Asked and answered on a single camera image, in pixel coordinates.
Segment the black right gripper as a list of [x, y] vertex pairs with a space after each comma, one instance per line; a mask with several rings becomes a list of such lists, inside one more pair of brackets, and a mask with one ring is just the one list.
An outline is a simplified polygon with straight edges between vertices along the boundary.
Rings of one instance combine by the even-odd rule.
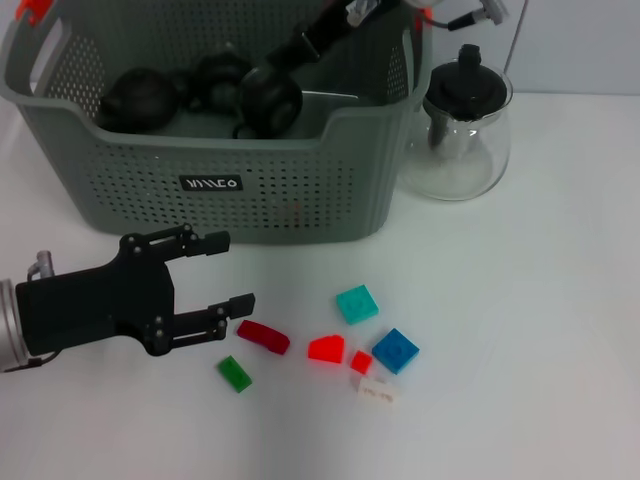
[[265, 61], [274, 70], [286, 74], [317, 63], [334, 43], [399, 5], [399, 1], [392, 0], [331, 1], [300, 33], [267, 54]]

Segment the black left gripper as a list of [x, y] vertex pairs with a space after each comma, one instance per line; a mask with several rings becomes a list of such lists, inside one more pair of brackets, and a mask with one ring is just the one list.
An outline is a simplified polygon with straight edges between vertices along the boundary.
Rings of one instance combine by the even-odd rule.
[[167, 261], [229, 251], [227, 231], [199, 236], [190, 224], [122, 237], [109, 263], [20, 283], [15, 288], [28, 351], [41, 355], [116, 336], [140, 342], [151, 356], [226, 338], [230, 320], [253, 313], [244, 294], [206, 309], [174, 314]]

